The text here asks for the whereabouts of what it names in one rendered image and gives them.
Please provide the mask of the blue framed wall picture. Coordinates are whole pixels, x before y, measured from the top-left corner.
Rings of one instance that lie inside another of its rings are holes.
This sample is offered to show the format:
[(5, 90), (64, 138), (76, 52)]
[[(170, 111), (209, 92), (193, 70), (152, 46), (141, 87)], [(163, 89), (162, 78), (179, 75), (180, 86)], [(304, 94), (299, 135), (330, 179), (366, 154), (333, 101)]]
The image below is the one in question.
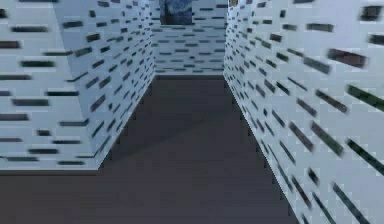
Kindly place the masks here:
[(191, 25), (192, 0), (159, 0), (162, 25)]

